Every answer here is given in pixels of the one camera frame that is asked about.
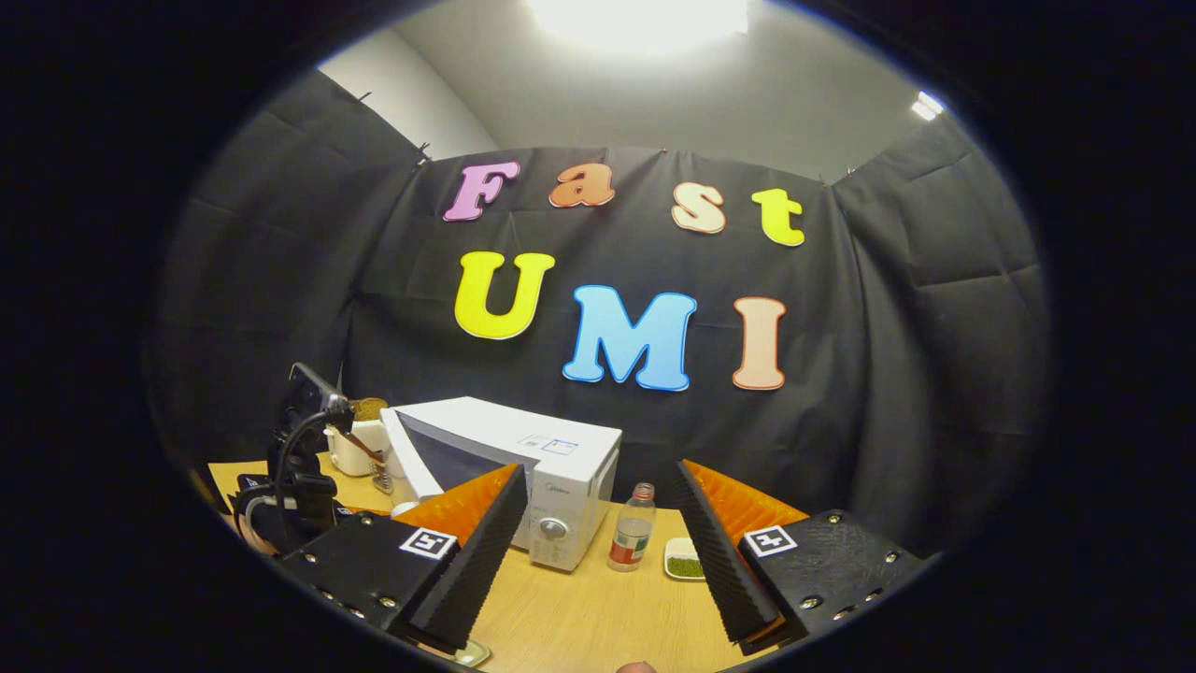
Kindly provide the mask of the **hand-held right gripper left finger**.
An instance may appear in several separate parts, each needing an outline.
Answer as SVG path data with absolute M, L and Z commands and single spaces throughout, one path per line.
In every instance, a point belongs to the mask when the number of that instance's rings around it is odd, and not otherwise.
M 465 648 L 526 508 L 524 465 L 504 465 L 398 516 L 355 510 L 277 562 L 350 617 L 453 654 Z

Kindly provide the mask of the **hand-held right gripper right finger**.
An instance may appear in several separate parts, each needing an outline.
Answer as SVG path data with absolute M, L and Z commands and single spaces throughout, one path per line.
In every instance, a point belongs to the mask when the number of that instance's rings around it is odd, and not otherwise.
M 841 508 L 804 514 L 691 460 L 676 463 L 675 491 L 706 588 L 743 654 L 846 626 L 925 571 L 925 558 Z

